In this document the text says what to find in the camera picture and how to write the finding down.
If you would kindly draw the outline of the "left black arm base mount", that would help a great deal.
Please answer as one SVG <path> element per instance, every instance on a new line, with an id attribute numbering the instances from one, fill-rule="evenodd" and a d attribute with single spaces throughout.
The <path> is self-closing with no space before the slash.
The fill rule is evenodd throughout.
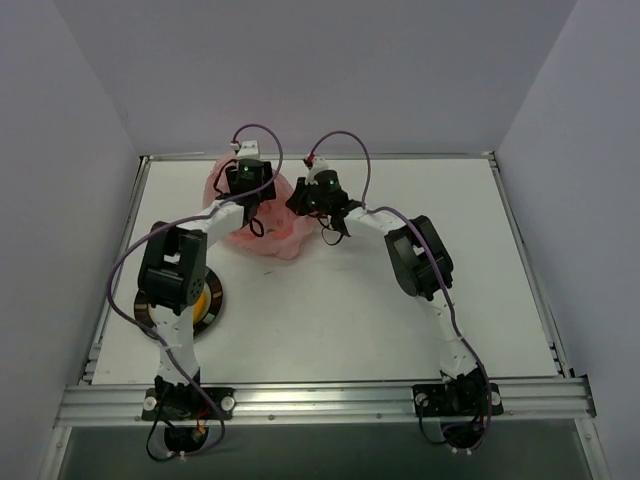
<path id="1" fill-rule="evenodd" d="M 157 462 L 204 454 L 218 446 L 233 417 L 235 390 L 203 387 L 206 398 L 191 386 L 149 388 L 140 419 L 151 424 L 145 443 Z"/>

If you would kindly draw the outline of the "pink plastic bag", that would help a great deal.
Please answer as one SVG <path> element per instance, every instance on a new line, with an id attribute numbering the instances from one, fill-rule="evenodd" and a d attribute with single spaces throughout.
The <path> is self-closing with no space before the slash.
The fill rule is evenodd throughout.
<path id="1" fill-rule="evenodd" d="M 286 177 L 279 174 L 275 179 L 276 198 L 263 202 L 256 215 L 264 227 L 264 235 L 257 237 L 249 226 L 230 233 L 225 241 L 251 254 L 275 256 L 283 260 L 295 258 L 303 242 L 313 233 L 314 221 L 292 213 L 285 205 L 294 193 Z"/>

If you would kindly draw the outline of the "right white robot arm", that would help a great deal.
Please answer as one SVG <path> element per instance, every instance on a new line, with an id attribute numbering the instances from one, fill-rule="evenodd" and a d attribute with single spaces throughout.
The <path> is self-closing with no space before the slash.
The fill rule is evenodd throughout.
<path id="1" fill-rule="evenodd" d="M 431 220 L 408 219 L 382 206 L 368 209 L 342 189 L 337 172 L 297 179 L 286 206 L 298 216 L 323 217 L 341 237 L 382 240 L 401 290 L 416 299 L 437 338 L 444 400 L 455 412 L 469 411 L 489 387 L 486 369 L 458 325 L 452 298 L 453 260 Z"/>

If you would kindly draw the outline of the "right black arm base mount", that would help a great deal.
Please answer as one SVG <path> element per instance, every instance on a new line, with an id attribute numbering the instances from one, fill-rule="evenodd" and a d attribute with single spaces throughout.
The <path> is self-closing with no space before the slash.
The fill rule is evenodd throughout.
<path id="1" fill-rule="evenodd" d="M 413 405 L 421 436 L 433 446 L 471 454 L 484 443 L 489 418 L 504 414 L 498 386 L 491 383 L 490 392 L 485 386 L 415 384 Z M 427 433 L 427 419 L 440 421 L 438 438 Z"/>

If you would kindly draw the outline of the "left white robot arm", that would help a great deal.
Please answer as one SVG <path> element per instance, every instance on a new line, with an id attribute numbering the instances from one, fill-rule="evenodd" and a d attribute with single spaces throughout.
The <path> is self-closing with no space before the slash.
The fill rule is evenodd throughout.
<path id="1" fill-rule="evenodd" d="M 225 175 L 229 192 L 203 211 L 181 223 L 154 225 L 138 274 L 138 288 L 152 311 L 151 332 L 160 347 L 156 383 L 172 387 L 165 405 L 179 419 L 194 417 L 202 405 L 193 312 L 205 287 L 207 250 L 247 226 L 259 205 L 275 198 L 268 161 L 239 159 Z"/>

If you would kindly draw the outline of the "fake yellow orange mango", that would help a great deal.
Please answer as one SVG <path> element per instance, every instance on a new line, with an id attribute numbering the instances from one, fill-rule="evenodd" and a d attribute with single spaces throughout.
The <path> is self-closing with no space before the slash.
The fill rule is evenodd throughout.
<path id="1" fill-rule="evenodd" d="M 202 293 L 193 307 L 193 324 L 197 324 L 207 315 L 208 300 L 205 293 Z"/>

